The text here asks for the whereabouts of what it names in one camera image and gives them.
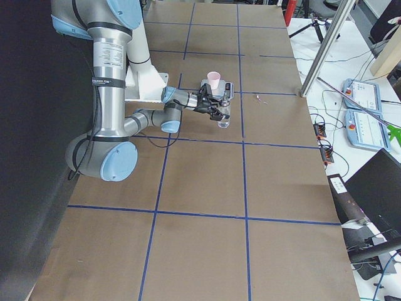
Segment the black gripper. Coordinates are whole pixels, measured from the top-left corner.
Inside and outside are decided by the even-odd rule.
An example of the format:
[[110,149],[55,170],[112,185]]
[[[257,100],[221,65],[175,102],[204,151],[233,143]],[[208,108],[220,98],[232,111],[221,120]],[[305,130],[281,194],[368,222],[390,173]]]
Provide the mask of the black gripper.
[[199,92],[197,93],[197,105],[194,111],[202,114],[209,114],[213,121],[221,121],[223,113],[217,107],[225,107],[226,101],[223,98],[202,97]]

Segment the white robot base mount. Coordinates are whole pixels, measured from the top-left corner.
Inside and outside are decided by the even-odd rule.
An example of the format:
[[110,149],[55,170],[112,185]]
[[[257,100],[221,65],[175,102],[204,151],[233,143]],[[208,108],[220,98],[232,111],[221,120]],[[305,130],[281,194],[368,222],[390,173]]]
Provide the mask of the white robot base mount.
[[160,74],[152,64],[143,21],[132,31],[127,58],[125,100],[161,103],[161,94],[167,86],[163,78],[166,73]]

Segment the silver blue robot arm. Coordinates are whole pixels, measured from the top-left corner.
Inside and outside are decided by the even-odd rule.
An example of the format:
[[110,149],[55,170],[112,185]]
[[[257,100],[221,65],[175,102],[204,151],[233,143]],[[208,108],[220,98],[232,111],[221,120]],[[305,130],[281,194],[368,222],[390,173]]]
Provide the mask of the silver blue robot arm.
[[58,33],[93,42],[92,127],[66,149],[70,177],[126,179],[138,159],[131,136],[147,127],[177,133],[185,109],[229,122],[229,92],[216,95],[208,83],[179,90],[155,69],[139,1],[53,1],[51,17]]

